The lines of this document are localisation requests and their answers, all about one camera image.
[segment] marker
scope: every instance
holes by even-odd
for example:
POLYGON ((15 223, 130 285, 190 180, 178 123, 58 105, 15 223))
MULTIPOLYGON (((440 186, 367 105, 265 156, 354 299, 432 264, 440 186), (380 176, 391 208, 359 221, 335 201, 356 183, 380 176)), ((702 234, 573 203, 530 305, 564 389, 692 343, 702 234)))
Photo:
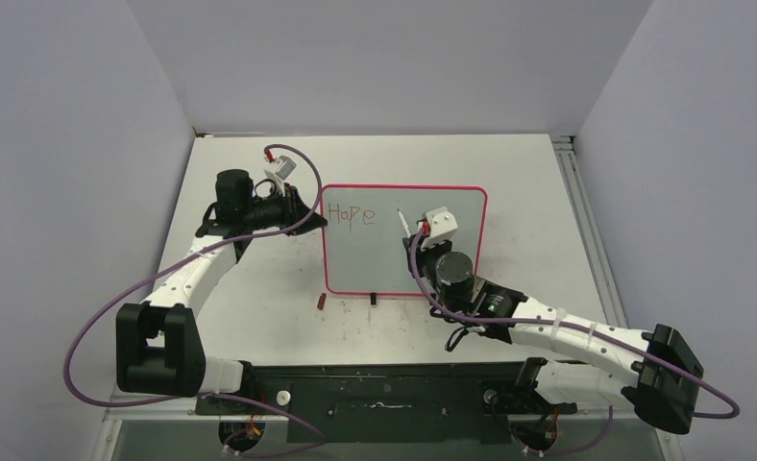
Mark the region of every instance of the marker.
POLYGON ((399 219, 402 220, 402 226, 404 227, 404 232, 406 233, 406 238, 409 238, 409 226, 406 223, 406 219, 403 217, 403 213, 400 209, 396 208, 396 211, 399 212, 399 219))

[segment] white table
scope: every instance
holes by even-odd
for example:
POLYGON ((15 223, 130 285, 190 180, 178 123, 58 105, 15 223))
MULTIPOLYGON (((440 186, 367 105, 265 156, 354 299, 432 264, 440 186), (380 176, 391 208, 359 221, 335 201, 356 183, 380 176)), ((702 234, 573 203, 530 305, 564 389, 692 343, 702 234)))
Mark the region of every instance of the white table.
MULTIPOLYGON (((478 273, 543 303, 606 322, 556 156, 549 137, 541 134, 197 139, 161 268, 187 251, 207 205, 215 199, 216 174, 241 168, 255 181, 264 178, 262 148, 271 143, 302 150, 316 163, 325 183, 484 187, 489 204, 478 273)), ((297 163, 289 182, 310 205, 314 179, 298 158, 297 163)), ((424 301, 379 299, 371 307, 367 298, 328 294, 324 311, 319 311, 316 303, 324 290, 319 231, 254 241, 200 312, 198 326, 206 354, 255 365, 451 363, 553 356, 476 335, 447 353, 444 342, 455 325, 430 318, 424 301)))

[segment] red handwriting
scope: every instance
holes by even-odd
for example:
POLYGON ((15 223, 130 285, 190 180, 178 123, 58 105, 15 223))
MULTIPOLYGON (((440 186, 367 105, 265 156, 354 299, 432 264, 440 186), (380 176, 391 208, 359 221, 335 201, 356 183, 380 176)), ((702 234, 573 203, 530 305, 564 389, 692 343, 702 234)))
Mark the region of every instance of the red handwriting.
POLYGON ((361 221, 364 226, 373 226, 376 218, 376 212, 371 209, 361 209, 361 206, 344 206, 336 204, 336 208, 333 204, 328 204, 328 218, 333 221, 336 220, 336 224, 342 222, 348 223, 348 228, 353 233, 353 221, 356 218, 356 222, 361 221))

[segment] wall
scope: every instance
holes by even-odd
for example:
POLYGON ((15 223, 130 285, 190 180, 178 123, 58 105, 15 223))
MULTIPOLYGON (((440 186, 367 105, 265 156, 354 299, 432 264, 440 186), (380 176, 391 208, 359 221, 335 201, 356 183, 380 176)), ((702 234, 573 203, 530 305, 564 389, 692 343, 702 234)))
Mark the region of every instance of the wall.
POLYGON ((630 324, 680 328, 741 405, 688 459, 757 460, 757 1, 656 0, 576 148, 630 324))
MULTIPOLYGON (((122 1, 0 1, 0 459, 88 459, 103 410, 61 364, 158 264, 192 135, 122 1)), ((105 398, 111 320, 75 360, 105 398)))
POLYGON ((650 0, 129 0, 198 130, 577 133, 650 0))

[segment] red whiteboard frame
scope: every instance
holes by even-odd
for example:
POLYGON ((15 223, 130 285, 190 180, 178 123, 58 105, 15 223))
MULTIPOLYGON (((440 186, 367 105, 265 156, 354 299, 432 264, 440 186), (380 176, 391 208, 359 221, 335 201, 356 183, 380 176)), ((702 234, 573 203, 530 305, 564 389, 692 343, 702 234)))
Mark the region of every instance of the red whiteboard frame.
MULTIPOLYGON (((322 194, 319 199, 319 214, 323 218, 325 216, 325 191, 329 188, 349 188, 349 189, 459 189, 459 190, 479 190, 483 194, 483 213, 481 214, 480 222, 480 236, 477 238, 477 254, 475 255, 475 273, 477 273, 477 267, 480 263, 480 248, 483 244, 483 231, 486 227, 486 208, 489 205, 489 194, 486 189, 479 185, 421 185, 421 184, 350 184, 350 183, 333 183, 326 184, 322 187, 322 194)), ((325 228, 322 227, 322 259, 325 265, 325 288, 334 295, 365 295, 369 296, 370 292, 362 291, 336 291, 330 288, 328 282, 328 245, 326 243, 327 238, 325 234, 325 228)), ((421 296, 422 293, 395 293, 395 292, 381 292, 377 293, 382 296, 421 296)))

